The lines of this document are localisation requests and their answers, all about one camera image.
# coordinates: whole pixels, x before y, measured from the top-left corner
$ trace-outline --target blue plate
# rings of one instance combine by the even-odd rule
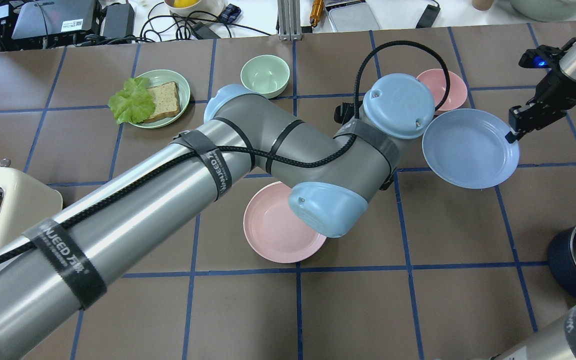
[[[423,157],[450,184],[486,189],[501,184],[519,164],[519,143],[500,118],[477,109],[455,109],[434,119],[423,133]]]

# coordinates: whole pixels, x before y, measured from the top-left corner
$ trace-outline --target white label sticker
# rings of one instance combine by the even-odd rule
[[[501,360],[528,360],[528,354],[526,354],[526,346],[520,348],[519,350],[511,353]]]
[[[84,24],[84,19],[78,18],[77,20],[69,20],[61,23],[61,32],[73,32],[75,30],[81,30]]]

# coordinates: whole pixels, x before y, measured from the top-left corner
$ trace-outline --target orange screwdriver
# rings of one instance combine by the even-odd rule
[[[313,0],[312,11],[310,12],[310,25],[313,28],[317,27],[322,18],[322,12],[324,10],[324,0]]]

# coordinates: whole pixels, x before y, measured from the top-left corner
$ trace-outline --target blue joint cap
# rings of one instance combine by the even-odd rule
[[[203,112],[203,123],[205,124],[208,123],[208,121],[213,120],[217,115],[217,112],[219,112],[219,110],[230,100],[249,94],[262,96],[260,93],[247,89],[245,86],[240,84],[229,84],[220,88],[217,91],[217,94],[211,98],[206,105],[206,110]]]
[[[295,185],[288,205],[306,225],[329,238],[343,237],[368,209],[363,196],[326,182]]]
[[[424,134],[435,114],[430,89],[406,73],[389,73],[363,97],[363,111],[379,130],[399,139]]]

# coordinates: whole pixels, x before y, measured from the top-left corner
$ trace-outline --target lettuce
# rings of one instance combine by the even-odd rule
[[[147,87],[150,79],[145,77],[130,78],[123,82],[123,89],[108,100],[108,107],[117,124],[139,124],[155,112],[153,97]]]

